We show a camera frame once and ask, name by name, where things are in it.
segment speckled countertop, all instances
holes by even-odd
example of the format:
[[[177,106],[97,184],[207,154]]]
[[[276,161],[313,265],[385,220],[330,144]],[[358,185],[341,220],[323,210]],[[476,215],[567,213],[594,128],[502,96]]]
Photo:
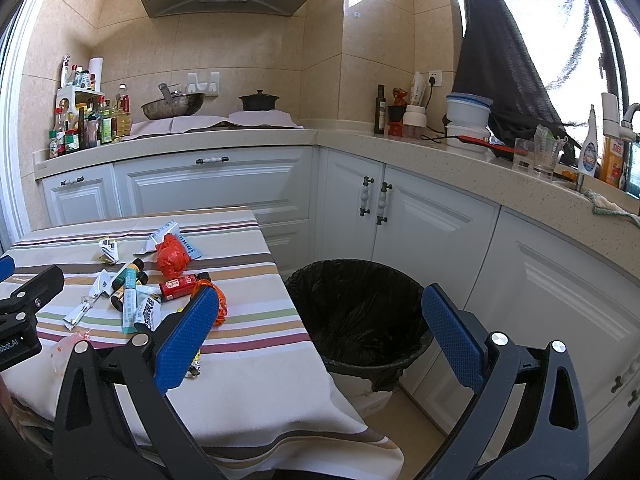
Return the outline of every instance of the speckled countertop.
[[[335,130],[222,130],[117,142],[34,165],[39,180],[97,164],[163,153],[240,146],[316,145],[372,158],[496,202],[583,244],[640,279],[640,230],[619,218],[595,216],[576,192],[523,173],[510,164],[433,142],[373,137]]]

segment orange plastic bag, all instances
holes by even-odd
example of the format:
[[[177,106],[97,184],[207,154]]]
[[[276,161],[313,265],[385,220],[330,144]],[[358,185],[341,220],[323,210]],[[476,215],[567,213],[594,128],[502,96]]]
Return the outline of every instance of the orange plastic bag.
[[[180,276],[191,261],[180,240],[171,233],[164,235],[162,242],[156,245],[156,250],[158,251],[158,269],[169,280]]]

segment tile floor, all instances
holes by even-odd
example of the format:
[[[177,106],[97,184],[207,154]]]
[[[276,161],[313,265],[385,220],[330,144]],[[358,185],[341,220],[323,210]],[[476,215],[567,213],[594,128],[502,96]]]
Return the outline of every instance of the tile floor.
[[[394,393],[384,409],[368,416],[365,422],[402,450],[404,465],[398,480],[412,480],[444,441],[440,430],[402,390]]]

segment trash can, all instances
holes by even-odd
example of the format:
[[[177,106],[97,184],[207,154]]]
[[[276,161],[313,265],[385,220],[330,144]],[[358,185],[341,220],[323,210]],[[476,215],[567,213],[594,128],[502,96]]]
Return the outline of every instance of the trash can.
[[[424,288],[399,270],[364,260],[326,260],[285,286],[327,371],[361,416],[382,409],[402,371],[433,339]]]

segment table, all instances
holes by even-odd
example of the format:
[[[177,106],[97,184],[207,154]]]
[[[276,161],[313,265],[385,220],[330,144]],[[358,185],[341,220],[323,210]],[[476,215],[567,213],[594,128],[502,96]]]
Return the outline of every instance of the table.
[[[23,405],[53,420],[62,377],[49,349],[69,335],[62,318],[88,292],[101,269],[97,241],[118,241],[120,261],[169,220],[203,255],[188,270],[206,270],[226,296],[226,322],[213,328],[202,347],[201,374],[185,379],[167,397],[213,462],[235,480],[274,468],[304,469],[356,480],[394,480],[402,453],[358,416],[326,372],[302,324],[250,209],[231,207],[122,218],[32,232],[8,251],[15,274],[0,283],[0,298],[48,265],[65,274],[65,287],[38,313],[42,352],[2,374]],[[149,283],[164,281],[156,254],[147,254]],[[188,298],[166,302],[162,314]],[[79,327],[94,346],[123,344],[121,314],[100,298]],[[123,386],[116,386],[131,430],[150,446]]]

